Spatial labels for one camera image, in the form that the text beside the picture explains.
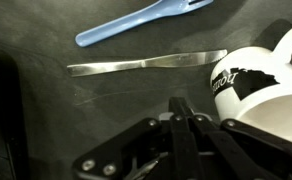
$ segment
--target dark gray surface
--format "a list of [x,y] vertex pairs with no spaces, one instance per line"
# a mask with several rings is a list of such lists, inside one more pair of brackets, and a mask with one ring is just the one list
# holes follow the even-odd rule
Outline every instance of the dark gray surface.
[[182,96],[217,119],[209,77],[214,64],[70,78],[69,64],[154,57],[249,45],[274,48],[292,27],[292,1],[216,0],[87,48],[77,33],[154,0],[0,1],[0,49],[19,66],[32,179],[70,180],[75,158]]

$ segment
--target white cup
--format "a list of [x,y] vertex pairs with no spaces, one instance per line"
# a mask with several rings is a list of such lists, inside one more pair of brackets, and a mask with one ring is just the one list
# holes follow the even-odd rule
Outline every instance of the white cup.
[[292,141],[292,29],[271,52],[236,50],[211,75],[221,120],[237,119]]

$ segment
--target bolt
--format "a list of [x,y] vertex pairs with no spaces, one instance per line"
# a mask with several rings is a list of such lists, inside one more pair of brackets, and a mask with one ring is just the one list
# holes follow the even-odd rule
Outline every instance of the bolt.
[[203,120],[203,118],[200,117],[200,116],[197,116],[196,119],[197,119],[198,121],[202,121],[202,120]]
[[95,161],[94,160],[87,160],[83,163],[82,168],[84,171],[89,171],[95,167]]
[[116,172],[116,166],[114,164],[109,164],[104,167],[104,174],[110,176]]
[[155,126],[157,122],[155,120],[151,120],[148,122],[150,126]]
[[181,116],[176,116],[176,120],[177,121],[180,121],[180,120],[182,120],[183,119],[183,117],[181,117]]
[[235,126],[235,122],[234,121],[228,121],[227,124],[228,124],[228,126],[231,126],[231,127]]

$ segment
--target silver knife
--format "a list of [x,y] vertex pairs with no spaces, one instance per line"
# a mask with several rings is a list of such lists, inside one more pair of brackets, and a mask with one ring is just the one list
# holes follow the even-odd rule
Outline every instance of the silver knife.
[[134,61],[69,65],[67,66],[67,71],[72,77],[77,77],[137,68],[190,67],[212,63],[222,59],[226,55],[227,55],[226,49],[208,52],[173,54],[168,56],[161,56]]

